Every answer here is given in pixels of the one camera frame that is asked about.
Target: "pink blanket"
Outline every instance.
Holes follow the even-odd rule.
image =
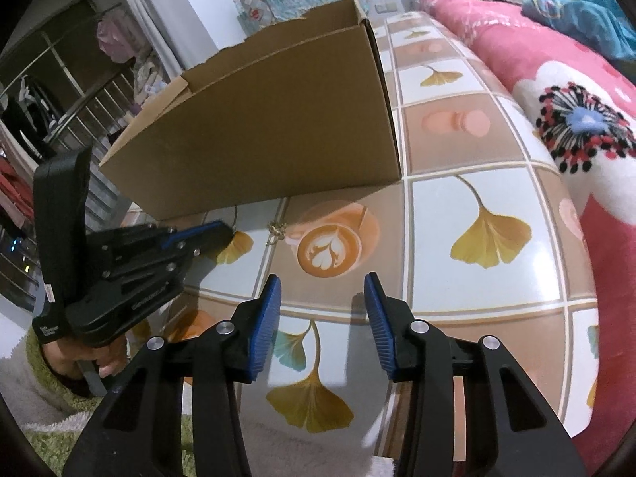
[[[593,265],[600,368],[587,429],[574,438],[593,473],[636,418],[636,87],[600,55],[480,0],[421,0],[513,94],[564,174]]]

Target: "metal screw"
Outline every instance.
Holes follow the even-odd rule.
[[[429,324],[421,319],[416,319],[411,323],[411,330],[415,333],[427,333],[429,330]]]
[[[496,337],[493,337],[492,335],[484,337],[481,342],[489,350],[496,350],[498,347],[501,346],[499,339],[497,339]]]
[[[163,346],[163,338],[162,337],[152,337],[148,339],[148,342],[145,344],[148,346],[149,350],[158,350]]]
[[[227,335],[234,331],[234,325],[230,321],[223,321],[216,325],[216,331],[221,335]]]

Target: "human hand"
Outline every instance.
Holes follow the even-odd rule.
[[[119,373],[128,363],[123,335],[103,348],[91,348],[73,337],[63,337],[42,345],[42,355],[53,371],[73,380],[83,378],[77,361],[95,361],[101,378]]]

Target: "red clothing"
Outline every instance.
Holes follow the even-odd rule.
[[[0,157],[0,191],[25,217],[33,221],[33,191],[4,157]]]

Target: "table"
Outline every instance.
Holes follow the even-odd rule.
[[[448,336],[499,337],[574,436],[591,417],[599,321],[559,172],[510,94],[440,23],[412,12],[373,27],[402,180],[165,221],[222,219],[238,231],[219,259],[195,261],[165,332],[185,338],[230,318],[277,274],[273,357],[241,388],[241,415],[301,440],[399,457],[409,386],[388,382],[378,362],[362,298],[375,271],[387,295]],[[125,224],[149,220],[133,207]]]

